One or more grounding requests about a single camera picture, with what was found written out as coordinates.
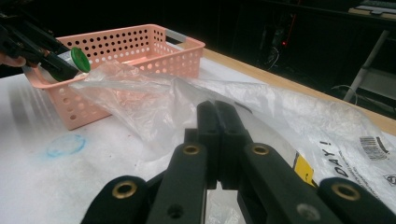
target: barcode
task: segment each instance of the barcode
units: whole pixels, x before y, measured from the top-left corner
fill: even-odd
[[[361,146],[372,161],[381,161],[387,158],[374,137],[361,137]]]

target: table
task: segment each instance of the table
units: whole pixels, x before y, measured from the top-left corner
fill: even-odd
[[[224,78],[221,71],[227,68],[227,80],[265,82],[347,104],[209,49],[204,56],[200,77]],[[166,169],[170,160],[169,155],[156,160],[146,155],[141,141],[113,116],[67,131],[47,94],[33,89],[24,75],[1,79],[0,95],[0,219],[4,224],[79,223],[108,181],[121,175],[148,180]],[[396,145],[396,121],[361,110]]]

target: plastic wrap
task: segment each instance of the plastic wrap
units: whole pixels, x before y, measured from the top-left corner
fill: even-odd
[[[333,176],[348,178],[396,211],[395,146],[352,106],[267,84],[143,74],[115,61],[70,87],[142,138],[147,161],[172,154],[183,142],[184,130],[196,128],[201,102],[242,105],[236,109],[253,141],[275,148],[290,166],[296,153],[301,154],[314,169],[316,183]]]

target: yellow label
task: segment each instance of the yellow label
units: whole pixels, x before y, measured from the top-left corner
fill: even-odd
[[[315,187],[312,182],[312,177],[314,175],[314,170],[308,164],[308,162],[300,155],[296,154],[296,159],[294,161],[294,172],[306,183]]]

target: pink plastic basket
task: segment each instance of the pink plastic basket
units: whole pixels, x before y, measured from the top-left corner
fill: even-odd
[[[71,35],[58,39],[69,48],[82,49],[92,69],[104,61],[117,60],[145,72],[183,77],[198,77],[200,59],[205,46],[200,41],[154,24]],[[48,93],[68,130],[110,115],[68,87],[70,83],[85,77],[75,77],[51,84],[42,77],[37,68],[24,67],[23,72],[33,87]]]

